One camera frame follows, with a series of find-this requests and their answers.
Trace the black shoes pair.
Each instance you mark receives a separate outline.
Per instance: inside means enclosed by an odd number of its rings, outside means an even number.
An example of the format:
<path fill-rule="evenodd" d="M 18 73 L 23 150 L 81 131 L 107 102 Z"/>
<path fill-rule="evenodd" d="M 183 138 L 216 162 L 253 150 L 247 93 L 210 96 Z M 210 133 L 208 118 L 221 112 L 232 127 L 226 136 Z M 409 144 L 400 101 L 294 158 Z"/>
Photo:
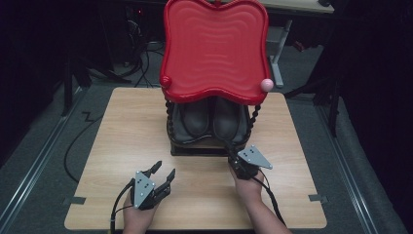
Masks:
<path fill-rule="evenodd" d="M 245 105 L 218 97 L 215 100 L 212 132 L 214 135 L 234 145 L 245 144 L 248 140 L 249 113 Z"/>

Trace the red and black shoe rack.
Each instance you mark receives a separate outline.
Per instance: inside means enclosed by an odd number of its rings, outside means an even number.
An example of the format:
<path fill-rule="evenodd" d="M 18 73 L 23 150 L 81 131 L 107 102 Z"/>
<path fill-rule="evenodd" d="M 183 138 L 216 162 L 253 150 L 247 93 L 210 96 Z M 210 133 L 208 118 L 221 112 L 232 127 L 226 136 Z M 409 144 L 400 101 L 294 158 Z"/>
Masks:
<path fill-rule="evenodd" d="M 211 136 L 192 144 L 170 140 L 172 155 L 223 155 L 226 141 L 212 132 L 215 100 L 245 105 L 248 139 L 261 104 L 271 91 L 266 58 L 268 15 L 258 0 L 168 0 L 164 8 L 166 49 L 160 85 L 166 100 L 167 133 L 175 103 L 203 98 L 209 104 Z"/>

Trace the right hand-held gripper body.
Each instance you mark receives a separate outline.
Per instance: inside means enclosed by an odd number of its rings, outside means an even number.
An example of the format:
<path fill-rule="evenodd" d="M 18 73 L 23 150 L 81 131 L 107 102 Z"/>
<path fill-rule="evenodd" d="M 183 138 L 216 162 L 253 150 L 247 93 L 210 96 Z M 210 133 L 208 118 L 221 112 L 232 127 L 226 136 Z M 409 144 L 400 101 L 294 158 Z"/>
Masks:
<path fill-rule="evenodd" d="M 228 157 L 228 162 L 239 179 L 249 180 L 255 177 L 261 168 L 268 170 L 273 168 L 273 165 L 255 145 L 243 150 L 235 149 L 235 152 L 237 157 L 234 160 Z"/>

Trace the black tripod stand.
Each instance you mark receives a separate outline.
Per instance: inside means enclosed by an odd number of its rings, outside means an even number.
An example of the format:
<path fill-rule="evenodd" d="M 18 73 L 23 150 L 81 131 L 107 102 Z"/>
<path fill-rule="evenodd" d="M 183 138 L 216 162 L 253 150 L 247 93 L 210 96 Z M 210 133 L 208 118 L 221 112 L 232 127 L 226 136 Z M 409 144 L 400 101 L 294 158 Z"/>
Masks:
<path fill-rule="evenodd" d="M 336 120 L 340 96 L 340 80 L 338 78 L 321 78 L 317 81 L 308 82 L 295 90 L 284 94 L 286 98 L 293 98 L 300 94 L 314 94 L 313 104 L 315 106 L 328 106 L 327 128 L 336 136 Z"/>

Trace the metal floor rail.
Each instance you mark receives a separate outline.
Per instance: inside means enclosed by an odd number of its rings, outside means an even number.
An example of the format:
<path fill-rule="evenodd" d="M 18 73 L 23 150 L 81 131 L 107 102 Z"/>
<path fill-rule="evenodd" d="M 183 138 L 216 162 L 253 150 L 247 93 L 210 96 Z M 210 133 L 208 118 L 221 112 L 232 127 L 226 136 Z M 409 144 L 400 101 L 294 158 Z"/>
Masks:
<path fill-rule="evenodd" d="M 13 225 L 88 90 L 75 90 L 68 111 L 64 110 L 64 93 L 57 93 L 53 103 L 34 121 L 10 160 L 0 169 L 0 232 Z"/>
<path fill-rule="evenodd" d="M 350 200 L 356 211 L 358 220 L 364 231 L 364 234 L 379 234 L 376 224 L 371 216 L 370 211 L 367 208 L 365 199 L 360 192 L 355 177 L 349 167 L 349 164 L 345 158 L 344 152 L 336 136 L 329 129 L 328 117 L 323 107 L 316 106 L 315 110 L 322 122 L 323 128 L 326 131 L 328 140 L 333 148 L 333 155 L 338 164 L 338 170 L 341 178 L 346 186 Z"/>

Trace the person's right hand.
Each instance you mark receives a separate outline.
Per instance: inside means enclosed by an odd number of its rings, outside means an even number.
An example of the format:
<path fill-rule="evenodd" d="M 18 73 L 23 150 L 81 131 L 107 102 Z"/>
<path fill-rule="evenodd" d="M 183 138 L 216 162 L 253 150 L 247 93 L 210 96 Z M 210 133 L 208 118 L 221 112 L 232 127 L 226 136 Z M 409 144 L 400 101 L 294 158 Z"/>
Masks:
<path fill-rule="evenodd" d="M 254 205 L 262 201 L 261 182 L 263 181 L 264 176 L 261 172 L 258 172 L 254 178 L 249 180 L 237 178 L 233 169 L 230 169 L 230 173 L 234 179 L 237 194 L 246 206 Z"/>

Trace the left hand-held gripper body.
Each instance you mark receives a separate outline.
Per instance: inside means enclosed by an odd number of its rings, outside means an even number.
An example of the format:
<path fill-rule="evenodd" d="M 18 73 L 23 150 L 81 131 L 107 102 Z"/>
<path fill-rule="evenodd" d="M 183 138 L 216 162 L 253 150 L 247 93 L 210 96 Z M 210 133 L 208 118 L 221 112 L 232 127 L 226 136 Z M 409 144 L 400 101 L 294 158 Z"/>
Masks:
<path fill-rule="evenodd" d="M 156 192 L 157 188 L 156 183 L 150 177 L 138 171 L 135 174 L 131 191 L 133 207 L 142 211 L 151 210 L 170 194 L 171 188 L 164 192 Z"/>

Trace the person's left hand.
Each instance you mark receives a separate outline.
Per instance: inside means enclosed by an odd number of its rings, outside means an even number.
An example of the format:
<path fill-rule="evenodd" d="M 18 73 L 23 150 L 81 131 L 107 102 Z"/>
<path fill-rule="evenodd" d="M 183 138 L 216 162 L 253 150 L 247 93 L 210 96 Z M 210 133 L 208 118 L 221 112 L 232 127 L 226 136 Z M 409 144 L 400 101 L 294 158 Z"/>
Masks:
<path fill-rule="evenodd" d="M 139 210 L 132 207 L 131 197 L 127 196 L 124 202 L 123 220 L 124 228 L 123 234 L 145 234 L 152 221 L 155 213 L 158 209 L 156 205 L 151 210 Z"/>

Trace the black metal stand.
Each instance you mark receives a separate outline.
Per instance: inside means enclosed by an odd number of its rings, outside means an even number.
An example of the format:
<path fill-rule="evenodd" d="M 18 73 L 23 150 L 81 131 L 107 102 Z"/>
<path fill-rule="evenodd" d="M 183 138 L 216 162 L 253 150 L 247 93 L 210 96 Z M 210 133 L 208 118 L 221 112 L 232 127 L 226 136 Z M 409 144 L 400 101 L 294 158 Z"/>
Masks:
<path fill-rule="evenodd" d="M 96 70 L 104 77 L 111 81 L 128 84 L 130 80 L 122 78 L 113 71 L 104 69 L 103 67 L 91 62 L 90 60 L 78 56 L 69 56 L 65 66 L 63 75 L 64 87 L 64 104 L 63 116 L 67 116 L 69 111 L 74 107 L 75 93 L 73 92 L 73 81 L 76 81 L 78 88 L 83 91 L 87 90 L 92 85 L 92 78 L 89 69 Z"/>

